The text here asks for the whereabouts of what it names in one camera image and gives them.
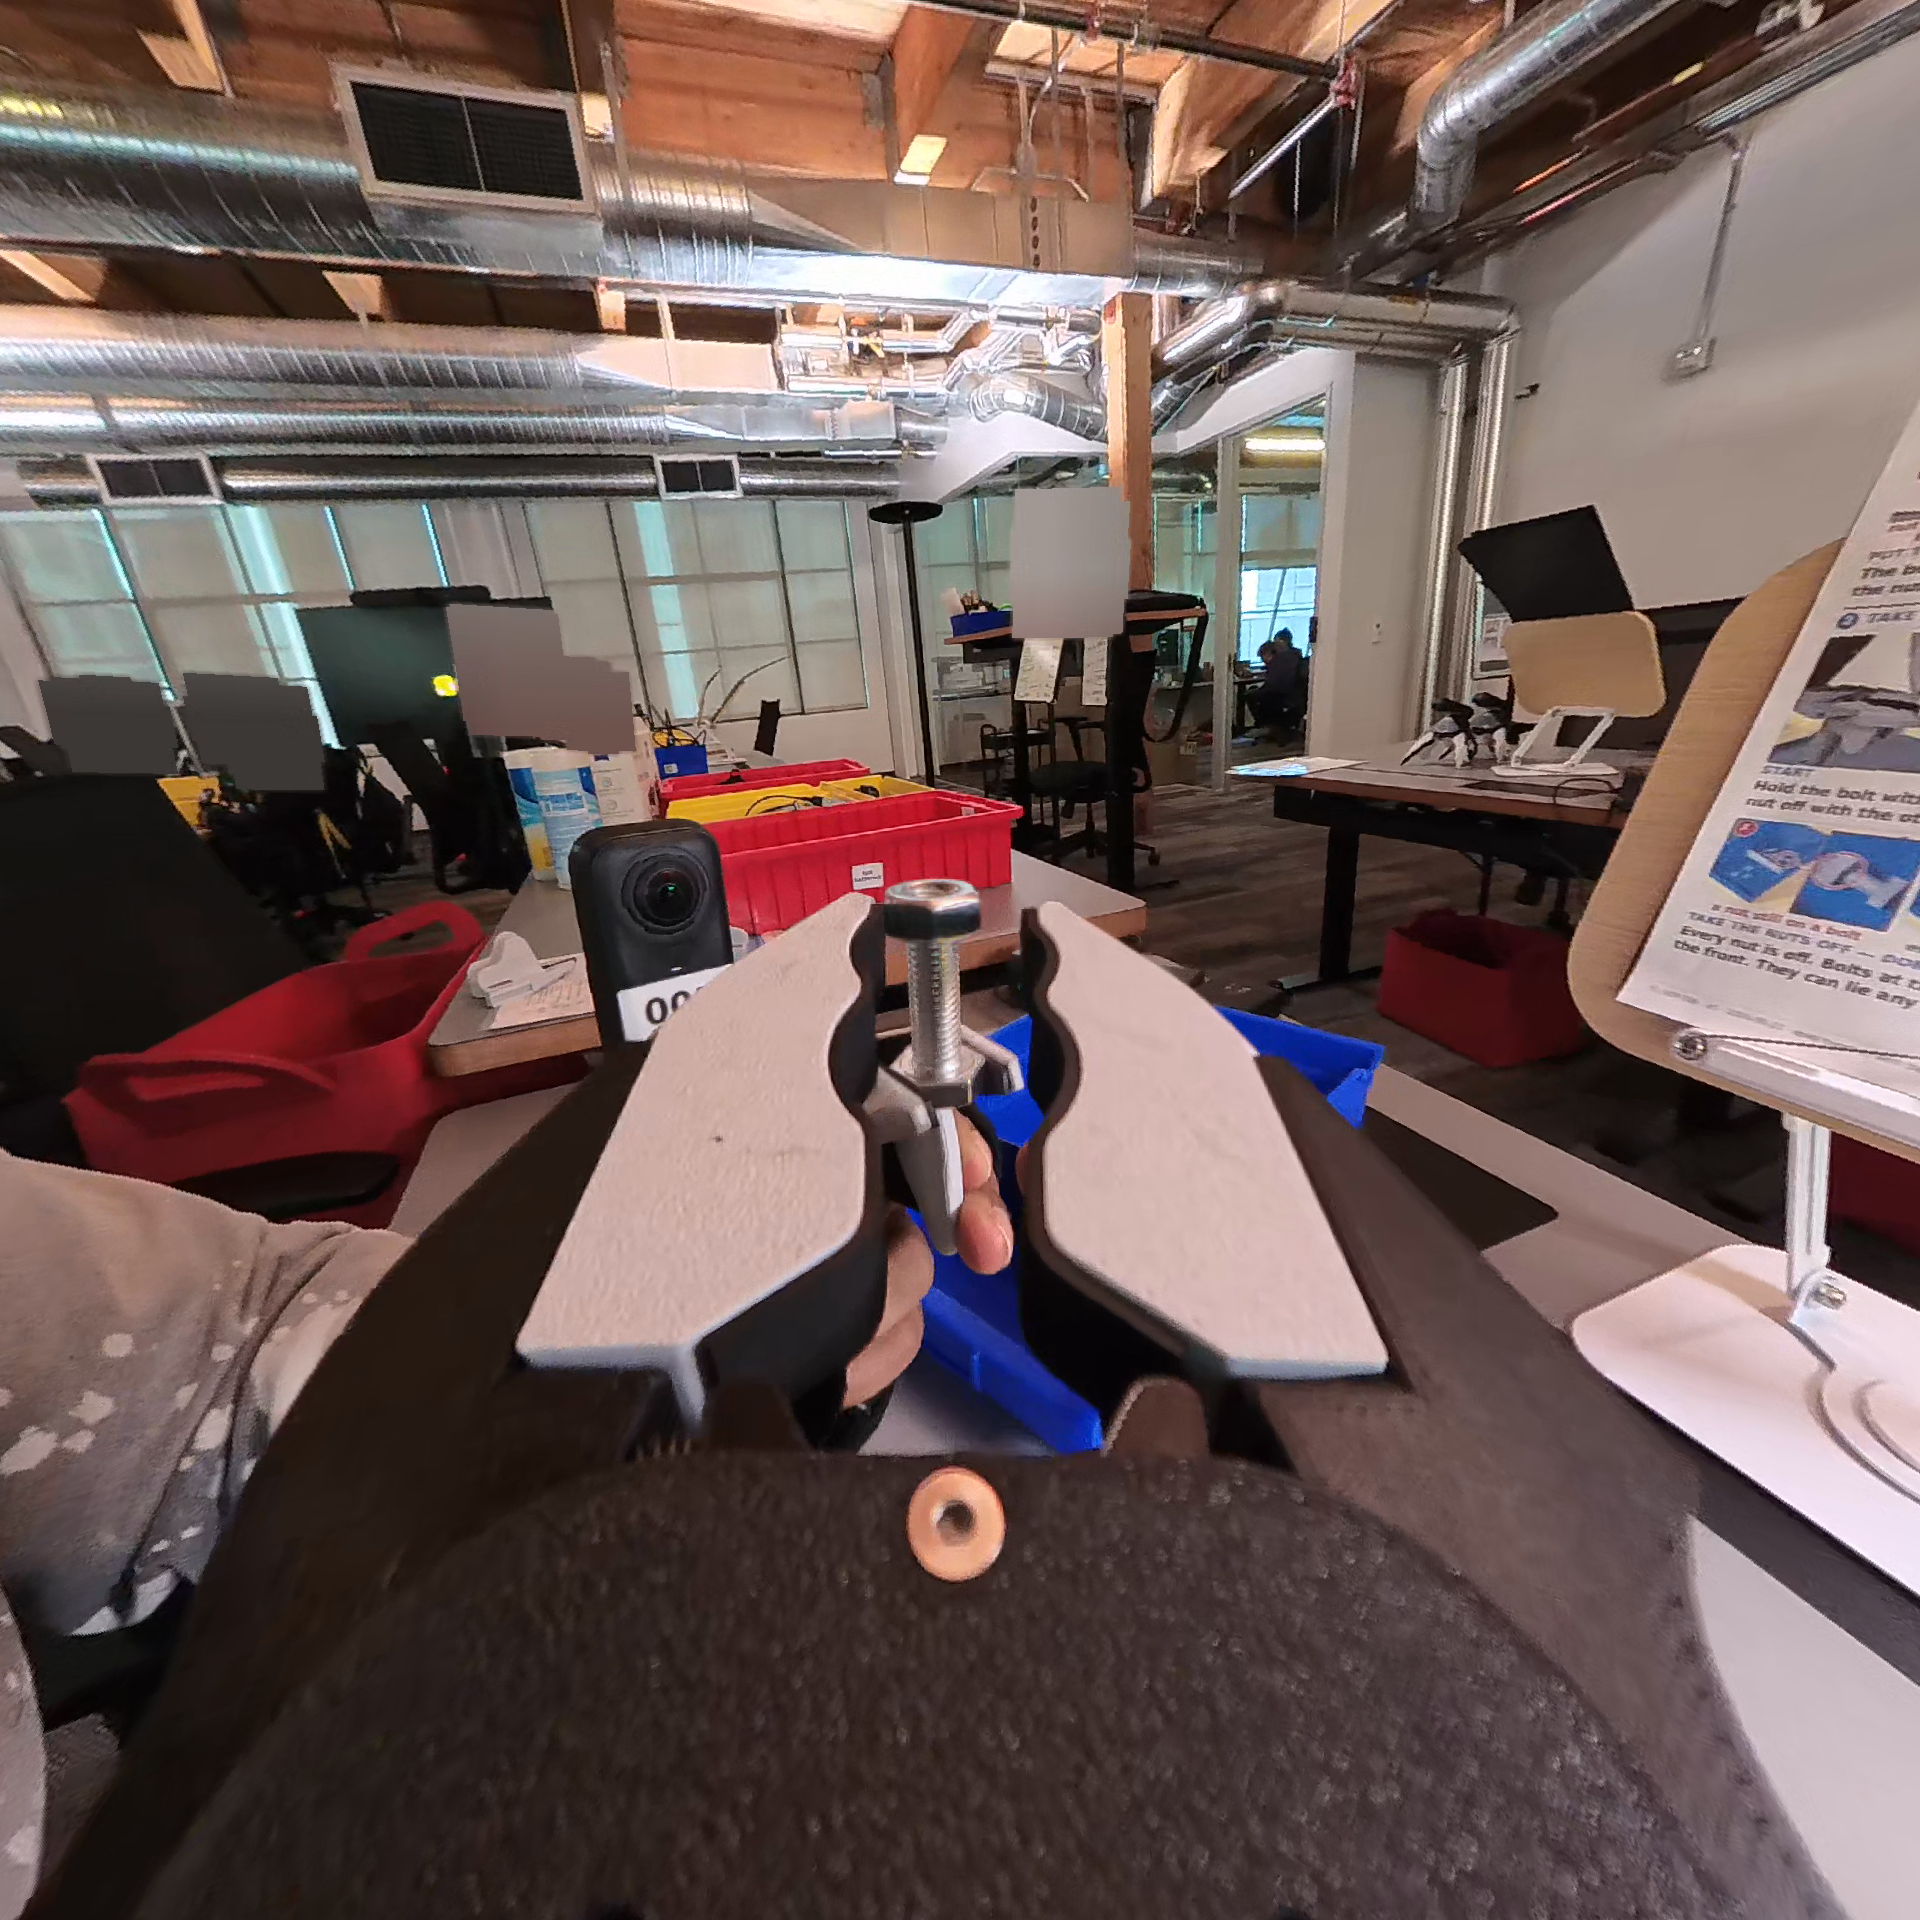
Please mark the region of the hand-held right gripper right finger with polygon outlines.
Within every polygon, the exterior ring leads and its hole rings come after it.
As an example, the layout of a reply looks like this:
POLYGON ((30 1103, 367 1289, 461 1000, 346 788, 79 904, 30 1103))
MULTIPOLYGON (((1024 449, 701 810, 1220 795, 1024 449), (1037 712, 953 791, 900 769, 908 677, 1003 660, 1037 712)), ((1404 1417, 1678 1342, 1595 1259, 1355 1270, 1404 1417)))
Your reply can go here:
POLYGON ((1389 1347, 1283 1111, 1304 1090, 1214 1005, 1064 906, 1024 915, 1020 1330, 1112 1417, 1148 1377, 1375 1381, 1389 1347))

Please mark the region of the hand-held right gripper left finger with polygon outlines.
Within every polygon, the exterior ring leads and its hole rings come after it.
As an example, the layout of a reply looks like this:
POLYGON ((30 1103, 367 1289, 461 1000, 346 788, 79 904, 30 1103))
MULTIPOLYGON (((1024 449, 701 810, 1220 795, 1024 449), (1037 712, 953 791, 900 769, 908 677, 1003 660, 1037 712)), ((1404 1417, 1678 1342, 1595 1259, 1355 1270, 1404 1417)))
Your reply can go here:
POLYGON ((881 985, 879 906, 848 895, 660 1028, 519 1332, 530 1368, 652 1372, 684 1422, 729 1383, 844 1417, 887 1297, 881 985))

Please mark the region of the silver hex bolt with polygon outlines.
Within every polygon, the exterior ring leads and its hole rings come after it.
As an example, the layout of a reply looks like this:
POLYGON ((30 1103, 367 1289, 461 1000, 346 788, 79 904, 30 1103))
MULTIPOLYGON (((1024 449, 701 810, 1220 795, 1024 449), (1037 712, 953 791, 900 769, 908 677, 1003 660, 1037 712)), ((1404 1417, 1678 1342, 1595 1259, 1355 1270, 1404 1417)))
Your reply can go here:
POLYGON ((953 878, 902 881, 883 895, 881 923, 906 957, 910 1043, 925 1064, 940 1062, 962 1047, 958 949, 979 930, 979 893, 953 878))

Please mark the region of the blue plastic bin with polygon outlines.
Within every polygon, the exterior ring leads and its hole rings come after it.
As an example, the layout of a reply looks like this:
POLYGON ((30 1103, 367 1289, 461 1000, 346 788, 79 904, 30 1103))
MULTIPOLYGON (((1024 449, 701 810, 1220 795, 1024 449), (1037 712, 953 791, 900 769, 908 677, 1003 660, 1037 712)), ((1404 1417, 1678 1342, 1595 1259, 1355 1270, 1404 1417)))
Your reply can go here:
MULTIPOLYGON (((1332 1113, 1359 1128, 1385 1051, 1287 1019, 1231 1009, 1220 1017, 1263 1058, 1297 1069, 1332 1113)), ((1050 1453, 1096 1453, 1103 1417, 1026 1342, 1020 1323, 1020 1261, 981 1276, 960 1257, 934 1259, 925 1299, 923 1357, 938 1372, 994 1406, 1050 1453)))

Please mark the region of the person's left forearm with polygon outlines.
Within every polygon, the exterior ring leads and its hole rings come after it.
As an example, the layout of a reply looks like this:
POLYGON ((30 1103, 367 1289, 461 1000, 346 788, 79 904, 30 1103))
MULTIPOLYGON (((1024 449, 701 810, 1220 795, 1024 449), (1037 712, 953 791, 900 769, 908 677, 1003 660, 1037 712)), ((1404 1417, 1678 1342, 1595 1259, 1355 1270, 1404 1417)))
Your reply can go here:
POLYGON ((2 1159, 2 1548, 49 1637, 199 1582, 323 1355, 414 1248, 2 1159))

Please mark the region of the person's left hand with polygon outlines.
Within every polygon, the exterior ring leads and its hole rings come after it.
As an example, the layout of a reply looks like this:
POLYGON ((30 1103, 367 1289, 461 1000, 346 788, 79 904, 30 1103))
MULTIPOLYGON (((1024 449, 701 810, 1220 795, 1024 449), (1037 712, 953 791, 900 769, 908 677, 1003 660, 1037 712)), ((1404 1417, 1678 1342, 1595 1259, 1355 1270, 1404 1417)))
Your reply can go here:
MULTIPOLYGON (((979 1276, 994 1276, 1017 1252, 1017 1231, 998 1188, 996 1150, 957 1113, 955 1139, 962 1201, 955 1212, 957 1257, 979 1276)), ((925 1297, 934 1283, 934 1250, 910 1210, 891 1203, 885 1216, 885 1302, 878 1332, 849 1360, 844 1411, 868 1406, 910 1368, 925 1338, 925 1297)))

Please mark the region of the yellow parts tray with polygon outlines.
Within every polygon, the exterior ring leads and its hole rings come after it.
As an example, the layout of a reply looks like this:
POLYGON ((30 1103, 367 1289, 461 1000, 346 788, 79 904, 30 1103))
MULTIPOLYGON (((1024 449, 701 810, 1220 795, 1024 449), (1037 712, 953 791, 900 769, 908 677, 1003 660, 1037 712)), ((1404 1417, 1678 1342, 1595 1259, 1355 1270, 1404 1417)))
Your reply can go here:
POLYGON ((763 786, 724 786, 710 793, 669 799, 667 818, 712 827, 791 812, 915 799, 926 793, 932 793, 932 788, 921 782, 879 774, 849 774, 819 782, 780 780, 763 786))

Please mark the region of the white blue wipes canister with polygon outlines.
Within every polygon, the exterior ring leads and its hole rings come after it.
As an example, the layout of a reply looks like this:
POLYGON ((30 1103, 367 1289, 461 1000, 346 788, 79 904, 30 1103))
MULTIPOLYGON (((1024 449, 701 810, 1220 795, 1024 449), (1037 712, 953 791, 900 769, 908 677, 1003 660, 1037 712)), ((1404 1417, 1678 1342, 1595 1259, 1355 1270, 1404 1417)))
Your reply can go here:
POLYGON ((571 891, 571 851, 603 827, 594 757, 566 748, 509 750, 504 767, 534 878, 571 891))

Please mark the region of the small white object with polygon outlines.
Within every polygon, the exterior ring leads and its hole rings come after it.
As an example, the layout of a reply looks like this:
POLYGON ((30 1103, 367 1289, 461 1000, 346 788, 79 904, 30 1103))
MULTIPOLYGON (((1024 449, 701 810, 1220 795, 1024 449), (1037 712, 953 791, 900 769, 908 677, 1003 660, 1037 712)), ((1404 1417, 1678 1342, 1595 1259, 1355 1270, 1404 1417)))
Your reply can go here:
POLYGON ((498 932, 468 966, 462 990, 498 1015, 558 992, 579 977, 581 966, 579 953, 543 958, 523 936, 498 932))

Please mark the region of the red plastic bin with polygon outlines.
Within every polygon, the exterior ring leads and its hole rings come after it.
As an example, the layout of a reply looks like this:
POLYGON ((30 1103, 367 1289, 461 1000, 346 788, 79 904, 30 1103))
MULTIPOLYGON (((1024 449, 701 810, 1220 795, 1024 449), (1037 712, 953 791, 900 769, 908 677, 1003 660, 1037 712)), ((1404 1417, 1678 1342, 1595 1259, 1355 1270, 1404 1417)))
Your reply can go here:
POLYGON ((872 771, 851 757, 831 757, 831 761, 774 763, 755 767, 735 767, 699 774, 682 774, 663 780, 660 786, 662 803, 677 806, 697 799, 707 799, 733 791, 757 791, 780 786, 817 786, 821 782, 868 776, 872 771))
POLYGON ((979 891, 1013 881, 1018 804, 955 791, 919 791, 825 806, 789 806, 709 825, 722 855, 729 919, 772 938, 863 893, 958 880, 979 891))

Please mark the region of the grey table with wooden edge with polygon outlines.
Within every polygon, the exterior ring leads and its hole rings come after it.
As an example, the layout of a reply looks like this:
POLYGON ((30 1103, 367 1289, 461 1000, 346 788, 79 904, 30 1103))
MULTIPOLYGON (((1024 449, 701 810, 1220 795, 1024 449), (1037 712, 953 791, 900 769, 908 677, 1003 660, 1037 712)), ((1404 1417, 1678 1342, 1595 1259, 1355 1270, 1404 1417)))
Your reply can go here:
MULTIPOLYGON (((1020 960, 1020 921, 1045 902, 1058 902, 1122 942, 1137 942, 1146 928, 1144 900, 1015 853, 1013 881, 983 893, 981 925, 958 949, 968 1005, 990 989, 1013 987, 1020 960)), ((575 898, 547 881, 523 885, 502 915, 500 932, 523 938, 539 958, 569 958, 581 945, 575 898)), ((459 989, 429 1039, 427 1058, 438 1077, 466 1079, 523 1064, 590 1054, 600 1045, 592 1009, 496 1030, 492 1013, 459 989)))

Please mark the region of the black office chair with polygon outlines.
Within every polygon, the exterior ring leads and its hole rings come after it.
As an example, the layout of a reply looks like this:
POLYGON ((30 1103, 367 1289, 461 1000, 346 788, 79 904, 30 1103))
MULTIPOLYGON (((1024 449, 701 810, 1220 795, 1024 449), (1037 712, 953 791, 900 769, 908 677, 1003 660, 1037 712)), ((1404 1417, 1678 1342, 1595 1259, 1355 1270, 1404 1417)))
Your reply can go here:
POLYGON ((2 788, 2 1146, 83 1165, 64 1096, 305 972, 305 957, 162 786, 62 776, 2 788))
POLYGON ((1105 718, 1047 709, 1037 724, 985 724, 977 733, 983 795, 1018 812, 1017 853, 1060 863, 1111 851, 1105 718))

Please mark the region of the tall black standing desk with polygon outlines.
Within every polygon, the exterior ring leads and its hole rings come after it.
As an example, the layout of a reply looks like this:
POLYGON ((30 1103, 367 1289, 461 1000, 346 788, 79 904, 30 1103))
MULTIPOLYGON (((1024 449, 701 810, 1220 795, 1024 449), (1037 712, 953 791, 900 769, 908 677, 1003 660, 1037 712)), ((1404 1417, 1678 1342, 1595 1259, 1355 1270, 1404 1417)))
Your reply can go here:
POLYGON ((1137 799, 1150 791, 1148 748, 1173 739, 1208 656, 1210 611, 1203 598, 1163 590, 1131 590, 1120 632, 1107 652, 1107 881, 1131 893, 1137 880, 1137 799), (1158 673, 1158 637, 1186 637, 1180 688, 1167 729, 1152 733, 1148 710, 1158 673))

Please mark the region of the dark computer monitor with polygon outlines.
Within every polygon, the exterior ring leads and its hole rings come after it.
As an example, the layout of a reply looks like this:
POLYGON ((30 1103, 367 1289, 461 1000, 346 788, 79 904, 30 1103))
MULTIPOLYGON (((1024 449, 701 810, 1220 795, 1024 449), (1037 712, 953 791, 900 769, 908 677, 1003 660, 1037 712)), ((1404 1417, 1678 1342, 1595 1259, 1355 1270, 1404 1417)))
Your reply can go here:
POLYGON ((342 750, 372 748, 382 726, 410 724, 442 752, 466 726, 447 633, 455 605, 553 607, 543 596, 496 598, 487 586, 423 586, 297 609, 305 658, 342 750))

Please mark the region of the dark red storage bin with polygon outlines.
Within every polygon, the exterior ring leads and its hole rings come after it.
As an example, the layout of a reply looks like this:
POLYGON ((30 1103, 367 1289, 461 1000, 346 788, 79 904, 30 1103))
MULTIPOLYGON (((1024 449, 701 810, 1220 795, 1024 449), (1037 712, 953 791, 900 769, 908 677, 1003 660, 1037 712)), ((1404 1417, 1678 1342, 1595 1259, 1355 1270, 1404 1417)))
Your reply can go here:
POLYGON ((1377 1009, 1481 1067, 1569 1058, 1590 1039, 1569 989, 1569 949, 1546 927, 1428 910, 1387 936, 1377 1009))

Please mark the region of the black floor lamp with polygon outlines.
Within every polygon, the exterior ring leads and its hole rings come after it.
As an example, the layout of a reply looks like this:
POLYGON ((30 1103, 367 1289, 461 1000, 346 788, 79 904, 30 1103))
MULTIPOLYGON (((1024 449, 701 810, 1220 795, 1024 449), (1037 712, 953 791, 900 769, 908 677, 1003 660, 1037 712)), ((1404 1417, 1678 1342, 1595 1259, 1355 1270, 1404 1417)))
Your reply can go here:
POLYGON ((874 526, 891 528, 900 536, 900 575, 906 633, 911 662, 911 697, 915 697, 919 746, 923 752, 923 780, 930 788, 941 786, 940 756, 932 712, 926 697, 925 665, 925 620, 919 573, 919 528, 941 517, 943 508, 936 502, 895 498, 870 508, 868 519, 874 526))

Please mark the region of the wooden desk with black legs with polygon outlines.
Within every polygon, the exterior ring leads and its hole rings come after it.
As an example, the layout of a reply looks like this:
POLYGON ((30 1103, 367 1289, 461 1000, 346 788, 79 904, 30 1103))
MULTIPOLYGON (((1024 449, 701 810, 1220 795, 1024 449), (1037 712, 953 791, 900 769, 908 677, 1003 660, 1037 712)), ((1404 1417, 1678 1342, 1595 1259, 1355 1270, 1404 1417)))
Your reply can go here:
POLYGON ((1524 904, 1548 900, 1548 930, 1569 938, 1573 889, 1597 881, 1652 771, 1646 756, 1605 756, 1571 772, 1511 780, 1443 763, 1334 763, 1278 757, 1231 780, 1272 791, 1283 825, 1327 836, 1319 940, 1310 973, 1282 977, 1282 1002, 1379 977, 1355 964, 1357 874, 1364 840, 1466 857, 1479 876, 1477 915, 1492 908, 1499 866, 1524 878, 1524 904))

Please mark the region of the wooden document stand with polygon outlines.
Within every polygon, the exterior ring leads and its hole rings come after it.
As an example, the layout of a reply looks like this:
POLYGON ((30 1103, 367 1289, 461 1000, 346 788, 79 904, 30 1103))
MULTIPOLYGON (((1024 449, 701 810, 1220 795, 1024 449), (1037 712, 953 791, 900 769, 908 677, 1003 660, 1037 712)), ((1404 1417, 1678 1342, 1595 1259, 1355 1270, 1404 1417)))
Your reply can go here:
POLYGON ((1828 1201, 1834 1135, 1913 1163, 1917 1103, 1815 1067, 1808 1049, 1623 998, 1839 553, 1832 541, 1781 570, 1723 624, 1569 958, 1578 1011, 1620 1052, 1783 1118, 1787 1244, 1672 1265, 1578 1315, 1571 1338, 1616 1389, 1915 1597, 1918 1315, 1838 1272, 1828 1201))

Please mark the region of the white tablet device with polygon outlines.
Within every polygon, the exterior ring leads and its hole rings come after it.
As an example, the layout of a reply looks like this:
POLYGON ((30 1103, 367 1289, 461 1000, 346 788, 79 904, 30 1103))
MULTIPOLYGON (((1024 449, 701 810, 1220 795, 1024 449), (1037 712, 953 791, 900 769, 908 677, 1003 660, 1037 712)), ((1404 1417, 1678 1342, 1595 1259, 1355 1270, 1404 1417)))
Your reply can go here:
POLYGON ((1593 756, 1618 718, 1620 712, 1610 707, 1552 707, 1526 726, 1494 774, 1505 782, 1550 782, 1578 774, 1608 778, 1612 774, 1593 756))

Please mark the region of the light wooden board stand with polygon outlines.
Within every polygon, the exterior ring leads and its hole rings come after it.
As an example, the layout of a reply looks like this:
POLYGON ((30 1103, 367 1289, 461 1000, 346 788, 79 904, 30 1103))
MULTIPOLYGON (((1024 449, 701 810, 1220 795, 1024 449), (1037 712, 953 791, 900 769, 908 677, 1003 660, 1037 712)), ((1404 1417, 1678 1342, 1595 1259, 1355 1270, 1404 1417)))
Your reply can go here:
POLYGON ((1659 633, 1640 611, 1513 620, 1503 648, 1520 716, 1597 709, 1652 718, 1667 705, 1659 633))

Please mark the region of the white instruction sheet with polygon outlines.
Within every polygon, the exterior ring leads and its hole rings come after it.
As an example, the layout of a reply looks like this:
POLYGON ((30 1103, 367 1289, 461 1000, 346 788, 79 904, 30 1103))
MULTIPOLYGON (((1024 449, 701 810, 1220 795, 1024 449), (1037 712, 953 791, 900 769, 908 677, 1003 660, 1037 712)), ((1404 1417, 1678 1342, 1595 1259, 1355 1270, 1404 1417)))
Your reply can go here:
POLYGON ((1620 1000, 1917 1073, 1918 429, 1907 423, 1732 756, 1620 1000))

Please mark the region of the ceiling vent grille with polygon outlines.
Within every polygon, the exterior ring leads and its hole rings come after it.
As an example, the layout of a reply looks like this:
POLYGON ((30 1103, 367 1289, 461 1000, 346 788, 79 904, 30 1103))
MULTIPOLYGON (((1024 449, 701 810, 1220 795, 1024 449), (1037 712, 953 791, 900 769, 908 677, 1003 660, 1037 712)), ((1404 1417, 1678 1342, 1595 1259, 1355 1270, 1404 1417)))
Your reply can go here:
POLYGON ((577 96, 335 66, 333 92, 361 184, 414 205, 594 213, 577 96))

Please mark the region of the person's grey splattered hoodie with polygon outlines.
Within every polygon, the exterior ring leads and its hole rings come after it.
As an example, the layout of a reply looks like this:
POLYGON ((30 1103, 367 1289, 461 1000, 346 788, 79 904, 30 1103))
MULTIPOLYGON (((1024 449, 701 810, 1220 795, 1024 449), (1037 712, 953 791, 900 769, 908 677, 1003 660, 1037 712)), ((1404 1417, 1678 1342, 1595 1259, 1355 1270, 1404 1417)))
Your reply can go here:
POLYGON ((36 1678, 17 1622, 2 1599, 2 1917, 36 1892, 45 1843, 45 1734, 36 1678))

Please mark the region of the wooden support post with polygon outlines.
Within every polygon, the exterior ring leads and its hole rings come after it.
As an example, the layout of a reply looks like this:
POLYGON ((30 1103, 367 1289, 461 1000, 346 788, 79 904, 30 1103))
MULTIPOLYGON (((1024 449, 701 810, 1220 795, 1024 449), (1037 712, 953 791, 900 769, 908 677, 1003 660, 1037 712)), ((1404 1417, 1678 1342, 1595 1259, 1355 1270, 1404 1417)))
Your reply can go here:
POLYGON ((1154 419, 1152 419, 1152 301, 1124 292, 1103 308, 1101 357, 1105 374, 1111 487, 1127 511, 1129 590, 1154 586, 1154 419))

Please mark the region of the large silver air duct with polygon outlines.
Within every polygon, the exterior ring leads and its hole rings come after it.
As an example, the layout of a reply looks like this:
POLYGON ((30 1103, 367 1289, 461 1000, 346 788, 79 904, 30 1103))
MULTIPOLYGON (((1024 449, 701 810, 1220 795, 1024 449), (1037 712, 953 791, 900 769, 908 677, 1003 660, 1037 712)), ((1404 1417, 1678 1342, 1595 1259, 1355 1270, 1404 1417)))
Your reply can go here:
POLYGON ((425 102, 461 100, 357 74, 318 113, 8 83, 4 241, 902 305, 1208 299, 1263 271, 1257 252, 1148 231, 1126 205, 782 177, 592 141, 560 94, 494 106, 532 113, 532 134, 575 168, 575 198, 382 181, 357 119, 367 91, 397 94, 400 117, 432 130, 451 119, 425 102))

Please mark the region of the bent silver air duct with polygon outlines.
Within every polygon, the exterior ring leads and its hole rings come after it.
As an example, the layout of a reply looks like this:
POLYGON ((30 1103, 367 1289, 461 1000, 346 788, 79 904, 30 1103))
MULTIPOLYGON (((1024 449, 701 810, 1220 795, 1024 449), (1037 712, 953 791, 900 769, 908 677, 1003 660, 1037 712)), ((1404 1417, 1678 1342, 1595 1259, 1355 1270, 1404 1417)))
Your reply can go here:
MULTIPOLYGON (((1539 100, 1622 45, 1642 36, 1672 2, 1561 2, 1535 8, 1498 42, 1464 60, 1428 100, 1417 128, 1413 184, 1402 215, 1375 228, 1389 252, 1449 248, 1475 179, 1483 137, 1524 117, 1539 100)), ((1744 79, 1699 92, 1684 119, 1652 122, 1655 151, 1682 151, 1682 137, 1712 141, 1787 104, 1813 87, 1917 36, 1917 4, 1855 4, 1839 19, 1808 25, 1744 72, 1744 79)))

